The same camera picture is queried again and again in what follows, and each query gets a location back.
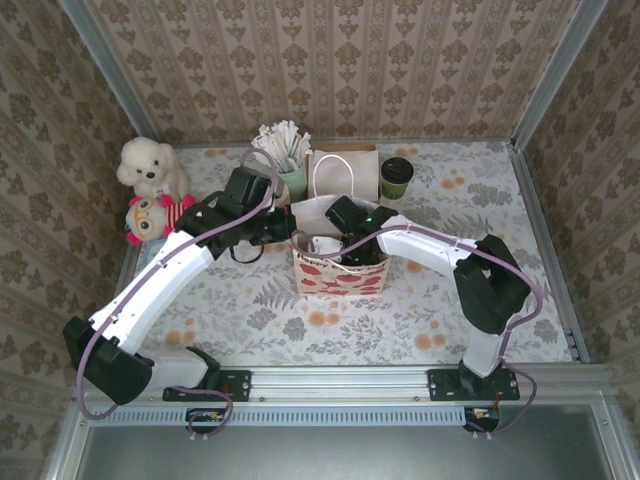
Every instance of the cup lid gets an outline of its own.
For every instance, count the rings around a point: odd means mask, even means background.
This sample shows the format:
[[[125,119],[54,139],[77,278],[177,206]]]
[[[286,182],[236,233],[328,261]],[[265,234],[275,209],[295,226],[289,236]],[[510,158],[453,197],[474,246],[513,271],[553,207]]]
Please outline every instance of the cup lid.
[[[387,182],[407,183],[413,177],[413,165],[406,158],[393,157],[384,161],[380,173]]]

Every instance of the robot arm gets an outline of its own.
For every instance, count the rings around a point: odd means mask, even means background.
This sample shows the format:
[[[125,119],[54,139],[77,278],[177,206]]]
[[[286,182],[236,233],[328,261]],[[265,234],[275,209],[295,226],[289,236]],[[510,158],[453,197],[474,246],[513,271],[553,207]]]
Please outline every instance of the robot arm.
[[[383,223],[382,228],[410,225],[412,222],[406,217],[396,215]],[[472,326],[462,362],[473,374],[486,378],[500,362],[507,323],[522,309],[531,290],[512,273],[482,260],[469,249],[459,248],[464,244],[473,250],[480,249],[517,268],[516,261],[498,237],[488,235],[476,241],[458,239],[426,227],[420,227],[420,230],[434,235],[396,230],[380,234],[378,244],[387,255],[418,262],[456,283],[462,311]],[[443,237],[450,241],[438,239]]]
[[[116,404],[132,401],[146,388],[180,385],[215,389],[220,365],[205,352],[188,347],[186,351],[151,360],[137,353],[140,345],[178,293],[225,249],[233,248],[242,240],[253,245],[286,240],[296,228],[295,218],[288,207],[266,208],[246,223],[183,248],[166,264],[157,262],[176,247],[228,224],[259,204],[264,200],[268,182],[247,169],[234,170],[225,191],[217,195],[216,205],[210,207],[205,201],[189,208],[162,251],[118,297],[92,315],[88,322],[74,317],[65,326],[63,335],[76,368],[90,339],[98,331],[102,332],[88,357],[84,376]],[[352,214],[359,214],[349,202],[342,197],[327,212],[327,217],[339,228],[342,226],[343,231],[355,224]],[[362,235],[380,228],[396,228],[379,234],[377,242],[368,242],[367,252],[377,248],[388,255],[414,260],[456,283],[463,313],[473,326],[463,365],[474,377],[482,379],[491,375],[499,364],[506,325],[522,308],[530,289],[513,273],[467,250],[482,250],[517,268],[502,240],[491,235],[481,241],[461,240],[425,227],[409,230],[409,226],[417,226],[385,207],[379,207],[370,216],[365,213],[364,217],[359,217],[360,227],[355,228]],[[111,312],[123,302],[124,308],[118,309],[117,318],[110,318]]]

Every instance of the gray panel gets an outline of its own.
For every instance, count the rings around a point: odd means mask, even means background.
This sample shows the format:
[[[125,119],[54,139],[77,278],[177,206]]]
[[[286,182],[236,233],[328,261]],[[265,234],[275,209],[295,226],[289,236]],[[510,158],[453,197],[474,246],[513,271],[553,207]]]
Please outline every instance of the gray panel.
[[[606,480],[591,408],[535,407],[492,440],[460,427],[237,427],[208,441],[182,428],[92,429],[80,479]]]

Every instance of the pink plush toy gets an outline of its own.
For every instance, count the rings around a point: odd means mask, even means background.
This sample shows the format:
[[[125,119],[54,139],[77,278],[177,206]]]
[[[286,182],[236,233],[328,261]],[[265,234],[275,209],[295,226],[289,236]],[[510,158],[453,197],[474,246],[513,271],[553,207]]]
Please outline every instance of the pink plush toy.
[[[186,194],[179,203],[174,203],[169,195],[133,198],[127,213],[127,225],[131,230],[127,240],[133,245],[140,245],[168,237],[180,215],[195,203],[196,199],[190,194]]]

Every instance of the patterned bag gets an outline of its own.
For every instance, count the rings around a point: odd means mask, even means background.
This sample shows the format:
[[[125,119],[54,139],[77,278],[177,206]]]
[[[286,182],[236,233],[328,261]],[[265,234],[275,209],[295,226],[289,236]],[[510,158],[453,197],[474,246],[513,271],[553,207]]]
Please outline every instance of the patterned bag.
[[[291,210],[296,216],[298,229],[311,236],[340,238],[340,232],[325,217],[327,209],[340,197],[322,195],[292,204]],[[368,212],[378,207],[375,203],[358,198],[351,197],[351,200]],[[302,237],[298,235],[294,241],[306,247]],[[293,249],[293,266],[300,295],[380,295],[389,273],[391,258],[387,257],[376,265],[345,267],[332,260],[308,257]]]

